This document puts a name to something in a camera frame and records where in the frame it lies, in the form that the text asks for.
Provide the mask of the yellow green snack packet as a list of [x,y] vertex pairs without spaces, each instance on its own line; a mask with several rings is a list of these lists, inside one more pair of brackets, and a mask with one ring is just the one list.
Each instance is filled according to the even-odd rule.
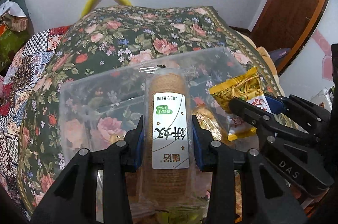
[[210,95],[225,111],[228,123],[228,141],[251,137],[256,133],[256,128],[235,115],[230,109],[230,101],[238,98],[242,101],[271,112],[267,99],[263,94],[261,82],[255,67],[249,69],[245,74],[230,78],[209,89]]

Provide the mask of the round biscuit roll pack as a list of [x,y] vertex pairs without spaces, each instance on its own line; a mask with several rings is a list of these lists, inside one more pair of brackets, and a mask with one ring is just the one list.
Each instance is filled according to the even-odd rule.
[[146,67],[140,199],[155,210],[203,210],[196,164],[188,77],[182,67]]

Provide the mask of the beige fleece blanket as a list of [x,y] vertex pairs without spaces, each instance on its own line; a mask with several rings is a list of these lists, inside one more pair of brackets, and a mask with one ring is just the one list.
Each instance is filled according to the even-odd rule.
[[276,82],[279,83],[279,78],[278,78],[278,74],[277,74],[277,69],[275,67],[274,62],[272,61],[272,58],[270,57],[269,53],[265,50],[265,48],[263,47],[257,47],[254,42],[247,37],[246,35],[236,31],[236,33],[240,34],[241,37],[243,37],[246,41],[248,41],[259,53],[259,55],[263,58],[263,60],[266,62],[266,64],[268,65],[273,77],[275,78]]

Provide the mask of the clear plastic storage box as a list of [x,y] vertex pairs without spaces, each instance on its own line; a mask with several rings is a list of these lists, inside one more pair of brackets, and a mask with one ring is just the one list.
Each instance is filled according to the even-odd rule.
[[[228,123],[225,111],[209,94],[209,89],[235,76],[245,69],[226,48],[213,48],[158,59],[102,72],[66,84],[61,89],[60,136],[66,161],[82,148],[104,150],[122,141],[128,131],[143,119],[146,67],[182,67],[190,70],[188,87],[191,115],[195,115],[203,129],[213,138],[232,148],[246,151],[258,147],[258,138],[228,141]],[[203,210],[155,210],[140,199],[141,166],[136,173],[127,174],[127,189],[132,217],[135,222],[201,223],[206,217],[211,190],[211,174],[200,172],[196,166],[195,190],[206,203]]]

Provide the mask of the brown wooden door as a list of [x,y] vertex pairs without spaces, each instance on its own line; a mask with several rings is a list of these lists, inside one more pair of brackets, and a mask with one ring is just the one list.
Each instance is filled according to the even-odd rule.
[[328,0],[267,0],[251,37],[269,52],[286,49],[277,61],[281,74],[300,53],[318,25]]

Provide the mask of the patchwork checkered quilt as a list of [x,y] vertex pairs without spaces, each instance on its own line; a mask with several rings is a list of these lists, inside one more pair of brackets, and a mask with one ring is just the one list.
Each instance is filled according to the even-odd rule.
[[15,54],[1,78],[1,215],[28,222],[17,187],[19,129],[31,91],[56,52],[69,26],[34,34]]

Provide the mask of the floral green bedspread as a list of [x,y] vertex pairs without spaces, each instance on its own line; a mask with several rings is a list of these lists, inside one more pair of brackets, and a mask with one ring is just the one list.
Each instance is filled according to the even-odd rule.
[[65,167],[57,134],[64,83],[162,56],[226,47],[245,68],[257,66],[263,89],[281,95],[257,50],[212,7],[151,9],[116,5],[98,8],[71,26],[45,66],[25,106],[20,131],[18,188],[32,213]]

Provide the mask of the pile of clothes on chair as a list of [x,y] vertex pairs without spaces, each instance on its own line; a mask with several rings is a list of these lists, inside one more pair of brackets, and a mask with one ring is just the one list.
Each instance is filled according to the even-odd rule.
[[25,0],[1,0],[1,71],[28,41],[29,20]]

